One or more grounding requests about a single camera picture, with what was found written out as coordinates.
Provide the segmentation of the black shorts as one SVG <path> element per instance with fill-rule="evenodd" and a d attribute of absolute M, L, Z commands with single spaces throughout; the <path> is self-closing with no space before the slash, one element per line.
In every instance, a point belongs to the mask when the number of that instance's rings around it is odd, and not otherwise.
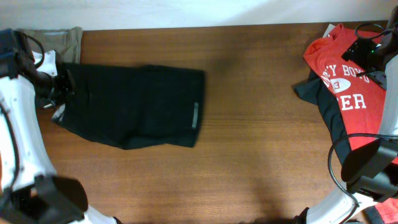
<path fill-rule="evenodd" d="M 52 121 L 89 141 L 124 150 L 194 147 L 203 119 L 203 70 L 65 64 L 74 93 Z"/>

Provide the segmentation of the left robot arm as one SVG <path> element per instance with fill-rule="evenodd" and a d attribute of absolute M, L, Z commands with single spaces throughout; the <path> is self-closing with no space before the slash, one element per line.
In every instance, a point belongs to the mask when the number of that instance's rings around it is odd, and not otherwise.
<path fill-rule="evenodd" d="M 56 107 L 73 94 L 59 59 L 39 68 L 18 30 L 1 31 L 1 219 L 9 223 L 119 223 L 89 205 L 82 184 L 60 177 L 44 146 L 37 108 Z"/>

